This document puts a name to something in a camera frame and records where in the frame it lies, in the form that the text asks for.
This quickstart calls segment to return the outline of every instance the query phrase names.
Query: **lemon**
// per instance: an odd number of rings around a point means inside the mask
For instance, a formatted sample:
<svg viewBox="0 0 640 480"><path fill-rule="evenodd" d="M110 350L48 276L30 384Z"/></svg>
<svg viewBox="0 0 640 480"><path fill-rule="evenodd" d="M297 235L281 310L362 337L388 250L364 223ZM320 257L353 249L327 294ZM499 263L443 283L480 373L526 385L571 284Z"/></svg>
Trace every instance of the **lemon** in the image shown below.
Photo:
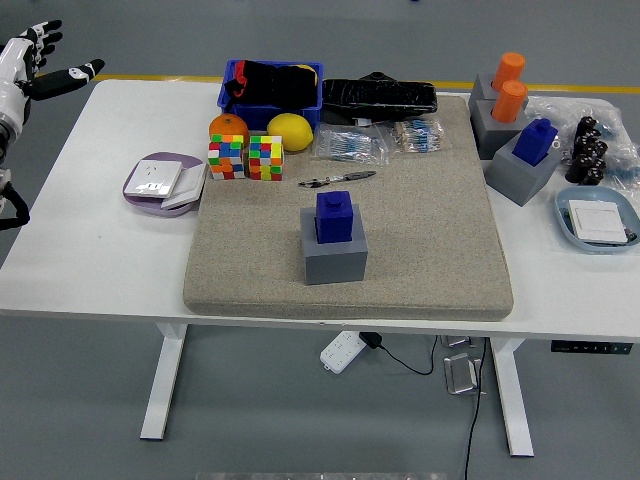
<svg viewBox="0 0 640 480"><path fill-rule="evenodd" d="M313 141L313 132L307 119L295 113L281 113L267 125L269 135L282 137L282 146L289 152L304 150Z"/></svg>

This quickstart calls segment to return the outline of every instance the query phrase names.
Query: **pen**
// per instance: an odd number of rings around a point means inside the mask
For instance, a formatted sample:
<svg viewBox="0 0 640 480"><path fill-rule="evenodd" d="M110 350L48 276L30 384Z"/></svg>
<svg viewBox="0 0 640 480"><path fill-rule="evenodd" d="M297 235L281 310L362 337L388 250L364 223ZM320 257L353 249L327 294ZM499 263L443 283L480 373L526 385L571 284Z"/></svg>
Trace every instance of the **pen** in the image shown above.
<svg viewBox="0 0 640 480"><path fill-rule="evenodd" d="M376 172L374 170L367 170L364 172L345 173L344 175L334 175L332 177L326 177L324 179L314 178L312 180L300 182L298 183L298 185L306 188L318 188L324 185L329 185L330 183L349 182L351 180L360 180L362 178L369 178L375 174Z"/></svg>

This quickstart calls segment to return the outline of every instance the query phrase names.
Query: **black cable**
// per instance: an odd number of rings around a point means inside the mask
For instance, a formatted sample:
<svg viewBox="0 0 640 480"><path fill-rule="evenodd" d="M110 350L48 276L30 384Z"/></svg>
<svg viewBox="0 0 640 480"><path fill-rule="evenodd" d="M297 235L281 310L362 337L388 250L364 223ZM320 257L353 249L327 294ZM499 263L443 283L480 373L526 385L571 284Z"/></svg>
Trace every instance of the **black cable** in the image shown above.
<svg viewBox="0 0 640 480"><path fill-rule="evenodd" d="M480 367L478 367L478 399L476 400L476 411L473 414L473 422L471 422L471 429L469 430L469 443L467 443L467 459L464 464L464 480L467 480L467 474L469 473L469 457L471 456L471 440L473 439L473 429L476 426L478 420L478 412L480 411L480 397L482 396L482 366L484 365L484 357L487 353L487 338L484 339L484 347L482 348L482 359L480 360Z"/></svg>
<svg viewBox="0 0 640 480"><path fill-rule="evenodd" d="M439 335L436 335L434 341L433 341L433 346L431 347L431 368L429 369L428 372L420 372L414 368L411 368L409 365L407 365L406 363L404 363L402 360L400 360L399 358L396 358L392 355L392 353L387 350L383 345L382 345L382 337L375 333L375 332L361 332L360 333L360 338L370 347L370 348L381 348L382 350L384 350L385 352L387 352L387 354L393 358L396 362L401 363L402 365L404 365L405 367L407 367L409 370L411 370L414 373L417 373L418 375L431 375L433 373L433 368L434 368L434 364L433 364L433 353L436 350L436 345L438 343L438 337Z"/></svg>

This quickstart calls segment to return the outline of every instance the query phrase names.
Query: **table leg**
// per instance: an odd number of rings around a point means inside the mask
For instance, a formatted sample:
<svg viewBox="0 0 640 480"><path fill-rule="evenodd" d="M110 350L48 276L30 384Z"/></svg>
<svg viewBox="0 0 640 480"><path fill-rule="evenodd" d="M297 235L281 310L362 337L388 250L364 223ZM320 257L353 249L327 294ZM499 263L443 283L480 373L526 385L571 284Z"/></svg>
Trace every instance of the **table leg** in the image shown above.
<svg viewBox="0 0 640 480"><path fill-rule="evenodd" d="M523 341L523 338L492 338L491 348L493 349L509 450L512 456L533 457L529 424L513 355Z"/></svg>
<svg viewBox="0 0 640 480"><path fill-rule="evenodd" d="M140 433L140 438L143 440L162 440L164 437L164 429L171 406L171 395L187 333L187 325L185 324L158 323L157 325L164 335L164 342Z"/></svg>

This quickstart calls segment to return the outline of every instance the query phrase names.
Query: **rubik's cube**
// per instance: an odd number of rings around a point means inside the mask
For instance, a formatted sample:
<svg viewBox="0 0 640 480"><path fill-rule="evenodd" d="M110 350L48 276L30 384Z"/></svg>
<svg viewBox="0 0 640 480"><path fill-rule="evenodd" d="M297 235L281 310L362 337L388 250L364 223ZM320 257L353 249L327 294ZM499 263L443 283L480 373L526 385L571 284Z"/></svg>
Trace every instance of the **rubik's cube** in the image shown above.
<svg viewBox="0 0 640 480"><path fill-rule="evenodd" d="M209 166L215 180L246 178L242 163L242 135L211 135L209 144Z"/></svg>
<svg viewBox="0 0 640 480"><path fill-rule="evenodd" d="M255 135L249 140L249 178L282 180L282 137Z"/></svg>

